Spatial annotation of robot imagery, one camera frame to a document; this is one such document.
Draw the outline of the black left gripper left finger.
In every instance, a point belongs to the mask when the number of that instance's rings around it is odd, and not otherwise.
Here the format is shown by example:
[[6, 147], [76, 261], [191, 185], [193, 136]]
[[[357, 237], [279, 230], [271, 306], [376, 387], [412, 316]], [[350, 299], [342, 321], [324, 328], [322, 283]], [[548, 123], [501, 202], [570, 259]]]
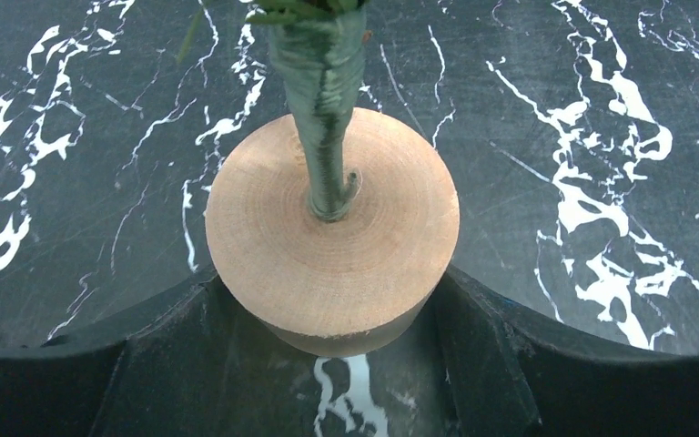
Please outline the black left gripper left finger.
[[37, 347], [0, 349], [0, 436], [218, 436], [241, 308], [204, 269]]

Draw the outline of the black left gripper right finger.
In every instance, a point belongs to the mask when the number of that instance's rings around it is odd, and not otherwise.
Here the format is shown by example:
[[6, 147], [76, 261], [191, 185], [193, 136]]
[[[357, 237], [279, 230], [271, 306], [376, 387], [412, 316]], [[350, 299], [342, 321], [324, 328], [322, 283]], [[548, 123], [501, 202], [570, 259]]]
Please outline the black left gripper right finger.
[[699, 355], [577, 330], [455, 267], [433, 309], [467, 436], [699, 436]]

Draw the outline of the small green christmas tree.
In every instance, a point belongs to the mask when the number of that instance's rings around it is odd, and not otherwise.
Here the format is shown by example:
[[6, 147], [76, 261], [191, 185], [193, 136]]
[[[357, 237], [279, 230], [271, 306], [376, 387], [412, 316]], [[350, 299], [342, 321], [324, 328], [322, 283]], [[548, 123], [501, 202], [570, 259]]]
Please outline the small green christmas tree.
[[450, 171], [414, 129], [357, 107], [363, 1], [258, 1], [289, 112], [228, 155], [206, 209], [229, 293], [287, 344], [326, 357], [374, 351], [416, 319], [460, 228]]

